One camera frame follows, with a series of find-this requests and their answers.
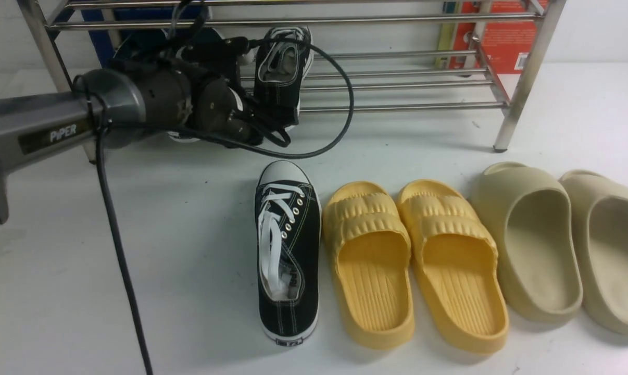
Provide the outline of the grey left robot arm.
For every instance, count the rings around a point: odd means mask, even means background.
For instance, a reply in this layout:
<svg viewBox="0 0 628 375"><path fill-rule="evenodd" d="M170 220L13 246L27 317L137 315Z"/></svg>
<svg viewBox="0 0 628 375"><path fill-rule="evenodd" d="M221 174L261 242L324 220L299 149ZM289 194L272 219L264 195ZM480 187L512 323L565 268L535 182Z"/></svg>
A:
<svg viewBox="0 0 628 375"><path fill-rule="evenodd" d="M0 224L9 217L10 173L92 142L104 125L137 123L109 140L122 148L157 131L178 131L199 114L197 99L220 83L217 62L233 67L254 61L244 36L182 48L190 61L174 57L112 59L108 67L76 76L71 90L0 99Z"/></svg>

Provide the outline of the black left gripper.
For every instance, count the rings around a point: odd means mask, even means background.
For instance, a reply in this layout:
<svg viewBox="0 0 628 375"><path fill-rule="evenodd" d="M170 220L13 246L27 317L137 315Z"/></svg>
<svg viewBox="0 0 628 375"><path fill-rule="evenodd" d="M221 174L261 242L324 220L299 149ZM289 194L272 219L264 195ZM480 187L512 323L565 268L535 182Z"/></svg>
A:
<svg viewBox="0 0 628 375"><path fill-rule="evenodd" d="M254 50L244 36L199 45L186 50L181 58L176 52L182 47L168 38L155 49L142 52L134 60L118 61L118 69L129 70L130 62L154 61L154 54L168 59L170 67L179 67L190 80L192 112L184 128L216 138L258 146L266 135L266 124L255 117L256 100L249 97L240 83L240 66L254 59Z"/></svg>

